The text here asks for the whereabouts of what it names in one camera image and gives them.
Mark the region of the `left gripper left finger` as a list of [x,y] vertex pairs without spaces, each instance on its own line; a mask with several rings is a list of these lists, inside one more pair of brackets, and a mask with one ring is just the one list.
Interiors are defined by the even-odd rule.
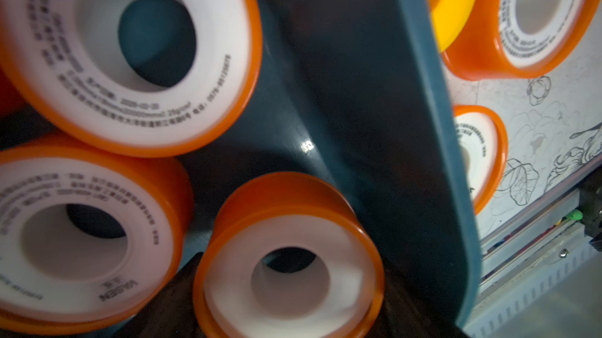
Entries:
[[195,254],[114,337],[204,337],[194,315],[193,283],[203,253]]

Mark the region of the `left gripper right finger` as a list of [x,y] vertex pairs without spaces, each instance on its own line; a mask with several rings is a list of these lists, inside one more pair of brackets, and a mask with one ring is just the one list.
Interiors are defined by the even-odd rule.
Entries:
[[443,319],[413,294],[402,272],[384,262],[385,292],[376,319],[376,337],[465,337],[454,322]]

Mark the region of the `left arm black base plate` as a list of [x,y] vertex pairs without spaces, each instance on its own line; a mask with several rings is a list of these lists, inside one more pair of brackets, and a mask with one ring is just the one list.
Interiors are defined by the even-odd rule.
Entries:
[[589,175],[579,188],[579,210],[589,244],[601,252],[601,170]]

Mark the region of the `teal plastic storage tray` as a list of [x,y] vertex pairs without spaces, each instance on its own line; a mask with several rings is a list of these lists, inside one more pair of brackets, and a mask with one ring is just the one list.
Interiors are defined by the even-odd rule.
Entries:
[[[383,263],[462,330],[481,269],[478,235],[427,1],[257,3],[260,74],[235,123],[185,154],[128,156],[175,158],[189,176],[193,215],[178,271],[205,253],[239,187],[305,173],[337,189]],[[79,140],[33,109],[1,128],[1,153],[48,134]]]

